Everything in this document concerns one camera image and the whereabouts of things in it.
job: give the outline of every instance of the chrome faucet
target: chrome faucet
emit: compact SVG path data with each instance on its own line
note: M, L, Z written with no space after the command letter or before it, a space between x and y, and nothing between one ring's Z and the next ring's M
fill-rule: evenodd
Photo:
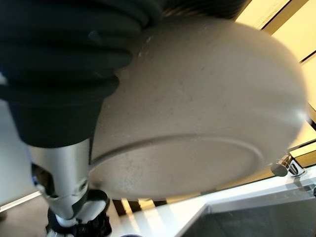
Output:
M305 169L291 155L284 155L276 163L271 166L271 171L275 176L286 176L288 172L291 177L302 176Z

